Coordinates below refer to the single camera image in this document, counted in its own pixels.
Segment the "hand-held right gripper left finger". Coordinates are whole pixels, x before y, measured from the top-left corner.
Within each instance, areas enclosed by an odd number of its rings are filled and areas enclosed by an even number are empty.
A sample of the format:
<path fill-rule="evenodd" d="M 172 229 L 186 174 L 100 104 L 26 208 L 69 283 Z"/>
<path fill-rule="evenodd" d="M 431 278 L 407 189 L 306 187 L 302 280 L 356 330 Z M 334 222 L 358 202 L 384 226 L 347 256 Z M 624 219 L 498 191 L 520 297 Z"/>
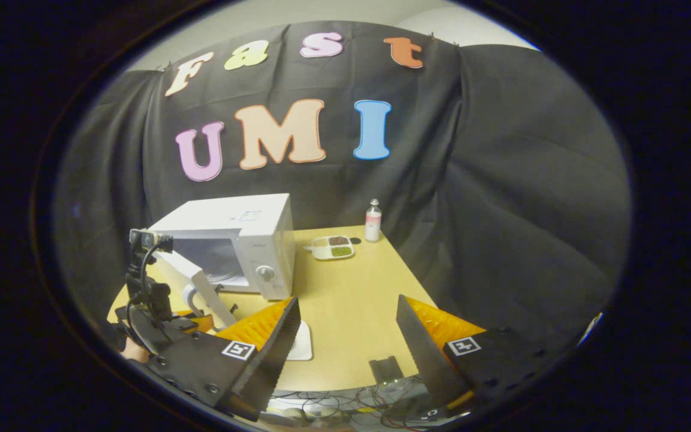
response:
<path fill-rule="evenodd" d="M 301 323 L 299 299 L 290 297 L 215 335 L 184 334 L 145 363 L 145 374 L 192 404 L 257 421 Z"/>

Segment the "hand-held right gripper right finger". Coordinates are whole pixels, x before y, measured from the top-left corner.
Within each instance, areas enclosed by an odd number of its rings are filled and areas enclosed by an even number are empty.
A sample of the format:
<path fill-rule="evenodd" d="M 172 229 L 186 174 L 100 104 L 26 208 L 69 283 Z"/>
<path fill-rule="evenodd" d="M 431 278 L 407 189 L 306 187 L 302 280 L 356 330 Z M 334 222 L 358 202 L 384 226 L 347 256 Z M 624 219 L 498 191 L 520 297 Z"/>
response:
<path fill-rule="evenodd" d="M 481 328 L 405 295 L 396 322 L 431 399 L 452 415 L 510 399 L 562 350 L 512 326 Z"/>

